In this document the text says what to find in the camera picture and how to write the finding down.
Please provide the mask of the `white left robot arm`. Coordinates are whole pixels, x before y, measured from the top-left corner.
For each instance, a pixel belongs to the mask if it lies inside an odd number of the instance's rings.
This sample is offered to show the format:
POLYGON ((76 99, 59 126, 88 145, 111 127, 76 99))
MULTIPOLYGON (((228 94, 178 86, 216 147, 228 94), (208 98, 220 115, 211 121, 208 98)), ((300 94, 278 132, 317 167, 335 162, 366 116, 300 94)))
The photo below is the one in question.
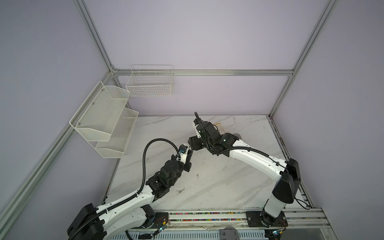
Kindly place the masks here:
POLYGON ((141 193, 130 193, 98 207, 84 206, 67 229, 69 239, 106 240, 124 230, 152 226, 156 214, 151 203, 169 193, 182 172, 189 172, 191 166, 189 159, 169 160, 147 180, 141 193))

